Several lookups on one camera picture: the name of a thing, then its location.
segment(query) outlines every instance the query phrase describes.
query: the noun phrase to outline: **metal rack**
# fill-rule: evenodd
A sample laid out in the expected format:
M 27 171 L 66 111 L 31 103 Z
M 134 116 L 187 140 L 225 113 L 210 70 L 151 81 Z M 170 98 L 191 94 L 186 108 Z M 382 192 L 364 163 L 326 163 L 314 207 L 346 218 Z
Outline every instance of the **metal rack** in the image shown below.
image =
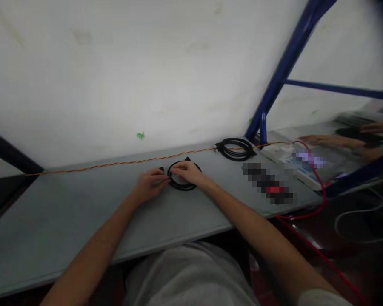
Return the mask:
M 252 122 L 245 133 L 245 137 L 251 142 L 254 140 L 257 131 L 260 130 L 260 144 L 263 145 L 267 143 L 266 117 L 284 85 L 294 85 L 383 100 L 383 91 L 288 79 L 289 74 L 291 73 L 301 52 L 305 48 L 306 43 L 308 42 L 308 39 L 310 38 L 318 21 L 335 4 L 336 1 L 337 0 L 308 1 L 281 57 L 281 60 L 278 63 L 277 69 L 268 84 L 267 90 L 265 91 L 264 96 L 255 111 Z M 363 182 L 373 179 L 382 173 L 383 156 L 349 174 L 348 176 L 341 178 L 338 182 L 329 186 L 326 189 L 326 192 L 329 197 L 336 196 L 362 184 Z

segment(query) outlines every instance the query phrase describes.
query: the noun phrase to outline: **black cable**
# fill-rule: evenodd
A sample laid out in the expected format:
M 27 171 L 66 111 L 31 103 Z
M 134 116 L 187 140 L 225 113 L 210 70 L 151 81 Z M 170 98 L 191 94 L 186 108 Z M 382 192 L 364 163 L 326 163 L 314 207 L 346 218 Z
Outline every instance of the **black cable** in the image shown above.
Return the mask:
M 226 148 L 226 145 L 236 145 L 244 149 L 244 152 L 236 152 Z M 216 143 L 217 150 L 226 158 L 235 161 L 246 161 L 252 156 L 257 155 L 251 144 L 241 138 L 226 138 L 222 142 Z
M 185 161 L 189 162 L 191 161 L 191 159 L 189 157 L 186 157 Z M 192 183 L 187 183 L 187 184 L 179 184 L 177 183 L 171 176 L 172 176 L 172 173 L 170 172 L 170 169 L 176 165 L 178 162 L 182 162 L 182 161 L 177 161 L 175 162 L 174 164 L 172 164 L 169 169 L 167 170 L 167 176 L 170 177 L 170 183 L 169 185 L 176 188 L 177 190 L 181 190 L 181 191 L 190 191 L 190 190 L 193 190 L 194 188 L 196 188 L 197 186 L 192 184 Z

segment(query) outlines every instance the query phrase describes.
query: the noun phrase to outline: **red wire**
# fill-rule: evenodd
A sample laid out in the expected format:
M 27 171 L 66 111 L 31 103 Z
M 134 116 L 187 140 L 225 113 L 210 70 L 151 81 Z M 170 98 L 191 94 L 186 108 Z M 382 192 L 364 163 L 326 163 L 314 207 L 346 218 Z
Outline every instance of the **red wire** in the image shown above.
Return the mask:
M 309 147 L 302 141 L 300 140 L 297 140 L 297 141 L 294 141 L 293 143 L 296 143 L 296 142 L 299 142 L 301 143 L 305 148 L 307 148 L 307 150 L 309 152 L 311 152 L 311 150 L 309 149 Z M 297 219 L 305 219 L 305 218 L 308 218 L 308 217 L 312 217 L 312 216 L 315 216 L 317 215 L 318 213 L 320 213 L 323 208 L 325 207 L 326 205 L 326 202 L 327 202 L 327 196 L 326 196 L 326 189 L 325 189 L 325 186 L 323 185 L 323 182 L 318 174 L 318 172 L 316 171 L 314 165 L 312 163 L 310 163 L 310 166 L 311 166 L 311 169 L 312 171 L 314 172 L 316 178 L 318 179 L 319 181 L 319 184 L 320 186 L 322 187 L 322 195 L 323 195 L 323 200 L 322 200 L 322 204 L 321 206 L 319 206 L 319 208 L 312 212 L 312 213 L 309 213 L 309 214 L 306 214 L 306 215 L 302 215 L 302 216 L 297 216 L 297 217 L 285 217 L 285 216 L 277 216 L 277 219 L 279 221 L 281 221 L 283 224 L 285 224 L 289 230 L 291 230 L 296 236 L 298 236 L 301 240 L 303 240 L 311 249 L 313 249 L 335 272 L 336 274 L 339 276 L 340 279 L 342 279 L 346 285 L 348 285 L 348 287 L 356 294 L 357 298 L 359 299 L 361 305 L 366 305 L 367 306 L 367 302 L 365 300 L 365 298 L 363 297 L 363 295 L 358 291 L 358 289 L 356 289 L 355 286 L 353 286 L 353 284 L 342 274 L 342 272 L 332 263 L 330 262 L 330 260 L 320 251 L 318 250 L 312 243 L 310 243 L 305 237 L 303 237 L 300 233 L 298 233 L 292 226 L 290 226 L 288 223 L 286 223 L 284 221 L 284 219 L 290 219 L 290 220 L 297 220 Z
M 349 286 L 349 288 L 356 294 L 359 299 L 361 305 L 368 305 L 367 301 L 363 297 L 363 295 L 356 289 L 355 286 L 342 274 L 342 272 L 327 258 L 320 250 L 318 250 L 312 243 L 310 243 L 306 238 L 304 238 L 300 233 L 298 233 L 293 227 L 291 227 L 288 223 L 281 219 L 281 217 L 277 217 L 282 223 L 284 223 L 291 232 L 297 235 L 301 240 L 303 240 L 311 249 L 313 249 L 335 272 L 336 274 Z
M 305 148 L 307 148 L 307 150 L 309 151 L 309 153 L 311 152 L 311 149 L 310 149 L 304 142 L 302 142 L 302 141 L 300 141 L 300 140 L 297 140 L 297 141 L 294 141 L 293 143 L 296 143 L 296 142 L 301 143 Z M 306 214 L 306 215 L 297 216 L 297 217 L 285 217 L 285 216 L 279 216 L 279 218 L 282 218 L 282 219 L 290 219 L 290 220 L 305 219 L 305 218 L 308 218 L 308 217 L 312 217 L 312 216 L 317 215 L 317 214 L 320 213 L 320 212 L 323 210 L 323 208 L 325 207 L 326 202 L 327 202 L 327 200 L 328 200 L 328 197 L 326 196 L 326 188 L 325 188 L 325 186 L 323 185 L 322 179 L 320 178 L 318 172 L 316 172 L 316 169 L 315 169 L 314 165 L 313 165 L 312 163 L 309 163 L 309 165 L 311 166 L 312 171 L 314 172 L 316 178 L 317 178 L 318 181 L 319 181 L 320 186 L 322 187 L 322 196 L 323 196 L 322 204 L 319 206 L 319 208 L 318 208 L 316 211 L 311 212 L 311 213 Z

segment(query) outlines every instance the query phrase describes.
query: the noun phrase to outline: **power strip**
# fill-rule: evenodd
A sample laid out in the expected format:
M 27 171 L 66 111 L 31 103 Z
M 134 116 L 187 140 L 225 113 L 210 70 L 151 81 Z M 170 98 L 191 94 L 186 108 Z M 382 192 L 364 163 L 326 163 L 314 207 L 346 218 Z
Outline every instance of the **power strip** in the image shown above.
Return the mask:
M 274 162 L 283 162 L 292 164 L 298 170 L 298 179 L 306 184 L 312 190 L 320 191 L 322 187 L 316 178 L 311 167 L 304 167 L 293 157 L 295 145 L 273 144 L 266 146 L 261 150 L 261 154 L 273 160 Z

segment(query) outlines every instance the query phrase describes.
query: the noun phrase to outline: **white cable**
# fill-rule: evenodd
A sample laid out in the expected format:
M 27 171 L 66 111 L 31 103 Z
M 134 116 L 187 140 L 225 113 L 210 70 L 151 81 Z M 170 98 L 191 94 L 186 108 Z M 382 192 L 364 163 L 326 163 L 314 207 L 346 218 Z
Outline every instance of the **white cable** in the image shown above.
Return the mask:
M 364 213 L 364 212 L 368 212 L 368 211 L 375 211 L 375 210 L 378 210 L 380 208 L 383 207 L 383 197 L 380 193 L 378 193 L 376 190 L 372 189 L 372 188 L 367 188 L 369 189 L 370 191 L 372 191 L 375 195 L 377 195 L 379 197 L 379 199 L 381 200 L 381 203 L 376 206 L 375 208 L 372 208 L 372 209 L 369 209 L 369 210 L 353 210 L 353 211 L 350 211 L 350 212 L 344 212 L 343 214 L 340 214 L 339 216 L 336 217 L 335 219 L 335 232 L 340 236 L 342 237 L 343 239 L 346 239 L 350 242 L 353 242 L 353 243 L 357 243 L 357 244 L 371 244 L 371 243 L 377 243 L 377 242 L 383 242 L 383 238 L 379 238 L 379 239 L 373 239 L 373 240 L 366 240 L 366 241 L 354 241 L 354 240 L 351 240 L 351 239 L 348 239 L 346 237 L 344 237 L 340 232 L 339 230 L 337 229 L 337 226 L 338 226 L 338 223 L 339 223 L 339 220 L 345 216 L 345 215 L 350 215 L 350 214 L 353 214 L 353 213 Z

